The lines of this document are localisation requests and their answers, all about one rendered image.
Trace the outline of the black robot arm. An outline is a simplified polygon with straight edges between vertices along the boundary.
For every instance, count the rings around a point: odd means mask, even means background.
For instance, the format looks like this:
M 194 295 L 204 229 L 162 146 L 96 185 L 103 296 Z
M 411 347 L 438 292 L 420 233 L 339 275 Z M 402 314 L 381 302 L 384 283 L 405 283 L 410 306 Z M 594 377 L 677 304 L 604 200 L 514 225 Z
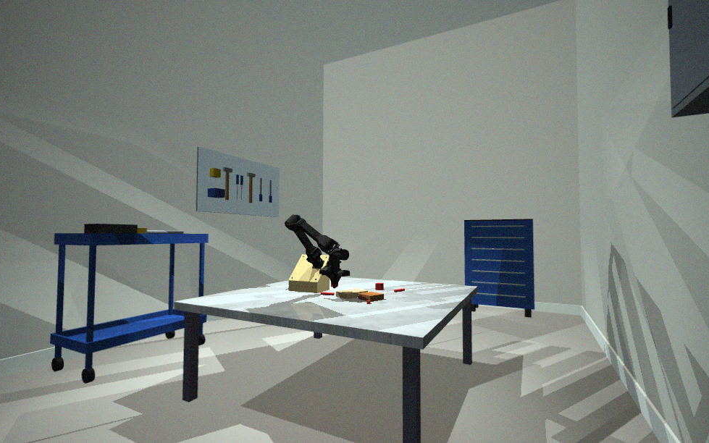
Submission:
M 325 267 L 322 267 L 322 264 L 324 264 L 324 260 L 320 257 L 322 252 L 326 252 L 331 260 L 337 259 L 345 261 L 349 258 L 348 250 L 339 248 L 340 243 L 326 235 L 321 235 L 313 227 L 310 227 L 306 220 L 301 218 L 300 215 L 293 214 L 290 216 L 290 218 L 285 221 L 285 226 L 289 230 L 294 231 L 295 235 L 297 235 L 298 239 L 301 243 L 303 243 L 303 246 L 306 249 L 306 255 L 308 257 L 306 259 L 307 262 L 312 263 L 313 269 L 321 269 L 322 275 L 327 276 L 336 271 L 333 263 L 327 263 Z M 322 252 L 318 247 L 312 245 L 306 234 L 317 242 L 317 245 L 320 247 Z M 335 246 L 333 247 L 334 244 Z

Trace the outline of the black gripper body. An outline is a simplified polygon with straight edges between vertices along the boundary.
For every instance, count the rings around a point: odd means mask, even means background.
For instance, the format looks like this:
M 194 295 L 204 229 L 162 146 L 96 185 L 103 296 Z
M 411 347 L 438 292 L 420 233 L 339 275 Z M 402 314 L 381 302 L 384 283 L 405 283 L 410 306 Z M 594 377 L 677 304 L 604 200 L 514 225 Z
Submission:
M 332 275 L 334 275 L 334 276 L 339 276 L 339 277 L 346 277 L 346 276 L 349 276 L 349 271 L 341 271 L 341 269 L 340 269 L 340 263 L 341 263 L 340 260 L 337 260 L 337 259 L 336 259 L 336 260 L 331 260 L 331 259 L 329 259 L 329 262 L 328 262 L 328 263 L 329 263 L 329 264 L 333 263 L 333 264 L 335 265 L 335 268 L 336 268 L 336 271 L 330 273 L 328 276 L 332 276 Z M 319 274 L 322 274 L 322 273 L 321 273 L 321 269 L 320 269 L 320 271 L 319 271 Z

